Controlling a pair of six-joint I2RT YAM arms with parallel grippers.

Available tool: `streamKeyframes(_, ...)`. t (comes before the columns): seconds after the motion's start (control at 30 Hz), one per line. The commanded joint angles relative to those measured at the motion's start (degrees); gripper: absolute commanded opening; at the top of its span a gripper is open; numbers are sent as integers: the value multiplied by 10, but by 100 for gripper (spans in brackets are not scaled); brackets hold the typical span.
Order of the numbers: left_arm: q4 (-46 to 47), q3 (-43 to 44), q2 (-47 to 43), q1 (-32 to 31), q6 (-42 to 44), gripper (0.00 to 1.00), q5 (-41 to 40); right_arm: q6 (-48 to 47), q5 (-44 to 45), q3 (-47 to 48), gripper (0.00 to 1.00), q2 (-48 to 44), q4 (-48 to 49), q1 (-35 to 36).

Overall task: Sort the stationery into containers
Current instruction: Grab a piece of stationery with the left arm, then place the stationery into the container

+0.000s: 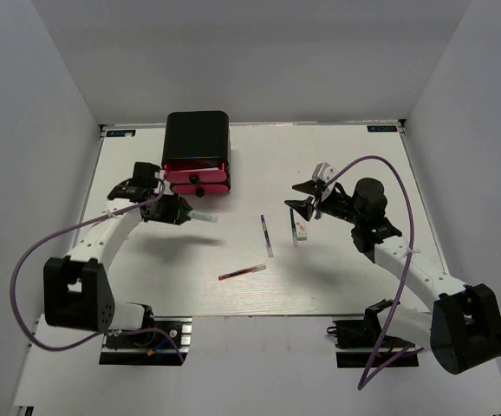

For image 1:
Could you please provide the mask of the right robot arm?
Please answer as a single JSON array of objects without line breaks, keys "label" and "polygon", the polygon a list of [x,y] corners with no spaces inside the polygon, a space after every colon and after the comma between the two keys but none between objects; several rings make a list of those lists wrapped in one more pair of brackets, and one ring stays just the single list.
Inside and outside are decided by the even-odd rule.
[{"label": "right robot arm", "polygon": [[445,274],[420,253],[413,252],[400,230],[386,216],[383,184],[360,179],[353,194],[341,184],[326,186],[320,179],[293,185],[306,194],[287,206],[304,220],[323,214],[353,225],[357,250],[373,264],[390,272],[426,306],[425,312],[395,307],[390,300],[364,311],[359,335],[377,346],[398,338],[433,353],[450,374],[501,356],[501,315],[495,293],[485,284],[469,285]]}]

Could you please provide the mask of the pink top drawer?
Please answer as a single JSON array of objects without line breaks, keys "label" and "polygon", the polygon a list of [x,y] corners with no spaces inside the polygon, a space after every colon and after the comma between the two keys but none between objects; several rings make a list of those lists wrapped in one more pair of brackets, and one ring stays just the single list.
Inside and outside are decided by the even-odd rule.
[{"label": "pink top drawer", "polygon": [[174,184],[217,183],[228,179],[227,165],[219,159],[174,159],[163,165]]}]

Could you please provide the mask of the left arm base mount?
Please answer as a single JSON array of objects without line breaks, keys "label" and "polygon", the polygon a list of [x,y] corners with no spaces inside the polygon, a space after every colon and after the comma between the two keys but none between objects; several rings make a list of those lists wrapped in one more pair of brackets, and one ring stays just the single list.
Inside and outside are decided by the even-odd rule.
[{"label": "left arm base mount", "polygon": [[99,364],[110,366],[179,367],[188,355],[191,317],[155,317],[154,326],[166,333],[106,335]]}]

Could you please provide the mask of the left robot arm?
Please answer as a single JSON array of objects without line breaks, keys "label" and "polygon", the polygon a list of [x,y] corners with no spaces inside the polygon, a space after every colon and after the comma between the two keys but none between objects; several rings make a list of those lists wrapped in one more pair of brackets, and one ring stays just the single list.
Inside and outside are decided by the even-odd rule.
[{"label": "left robot arm", "polygon": [[142,222],[181,225],[191,220],[191,206],[177,194],[165,194],[161,168],[137,162],[133,175],[107,195],[105,210],[85,237],[64,257],[43,267],[46,323],[96,333],[126,331],[136,345],[151,343],[156,324],[152,309],[120,302],[108,281],[108,270],[127,237]]}]

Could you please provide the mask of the red pen refill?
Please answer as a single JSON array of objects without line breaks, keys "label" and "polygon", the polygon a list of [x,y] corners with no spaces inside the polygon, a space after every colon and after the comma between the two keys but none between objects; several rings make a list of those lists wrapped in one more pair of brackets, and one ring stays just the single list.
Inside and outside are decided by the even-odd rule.
[{"label": "red pen refill", "polygon": [[236,276],[242,276],[242,275],[245,275],[245,274],[250,274],[250,273],[255,273],[255,272],[263,271],[266,268],[267,268],[266,264],[262,263],[262,264],[259,264],[259,265],[251,266],[249,268],[245,268],[245,269],[241,269],[241,270],[236,270],[236,271],[232,271],[230,273],[223,274],[223,275],[221,275],[221,276],[218,277],[218,280],[219,281],[224,281],[226,279],[233,278],[233,277],[236,277]]}]

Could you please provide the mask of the green highlighter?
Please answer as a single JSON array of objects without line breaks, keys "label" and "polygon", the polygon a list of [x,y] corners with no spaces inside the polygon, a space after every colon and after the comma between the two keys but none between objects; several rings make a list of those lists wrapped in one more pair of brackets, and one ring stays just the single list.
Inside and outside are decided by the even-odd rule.
[{"label": "green highlighter", "polygon": [[213,214],[207,214],[199,211],[190,211],[187,213],[187,217],[194,221],[202,221],[208,223],[217,223],[218,216]]}]

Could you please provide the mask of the green pen refill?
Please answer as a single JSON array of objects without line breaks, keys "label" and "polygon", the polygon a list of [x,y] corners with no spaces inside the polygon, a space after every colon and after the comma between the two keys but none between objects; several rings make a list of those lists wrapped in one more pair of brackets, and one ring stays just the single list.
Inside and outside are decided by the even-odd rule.
[{"label": "green pen refill", "polygon": [[297,239],[296,221],[295,221],[294,211],[291,208],[290,208],[290,227],[291,227],[291,236],[293,245],[294,247],[297,247],[298,239]]}]

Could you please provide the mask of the purple pen refill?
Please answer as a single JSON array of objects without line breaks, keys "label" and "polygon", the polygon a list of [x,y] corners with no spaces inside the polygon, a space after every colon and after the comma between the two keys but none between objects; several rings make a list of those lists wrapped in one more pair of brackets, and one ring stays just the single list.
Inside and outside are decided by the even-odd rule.
[{"label": "purple pen refill", "polygon": [[266,246],[268,258],[273,258],[274,253],[273,253],[273,249],[272,249],[272,245],[271,245],[271,241],[270,241],[270,235],[269,235],[267,224],[266,224],[265,217],[263,214],[260,215],[260,220],[261,220],[261,225],[263,228],[264,240],[265,240],[265,246]]}]

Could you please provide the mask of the pink drawer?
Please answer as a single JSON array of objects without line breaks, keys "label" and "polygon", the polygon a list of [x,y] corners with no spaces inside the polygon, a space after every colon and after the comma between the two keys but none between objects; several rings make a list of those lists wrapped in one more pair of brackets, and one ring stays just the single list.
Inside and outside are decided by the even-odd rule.
[{"label": "pink drawer", "polygon": [[202,198],[207,195],[223,195],[229,192],[230,187],[224,183],[204,183],[199,185],[192,184],[172,184],[170,189],[173,193],[179,195],[193,195]]},{"label": "pink drawer", "polygon": [[228,179],[227,165],[219,159],[174,159],[163,165],[174,184],[217,183]]}]

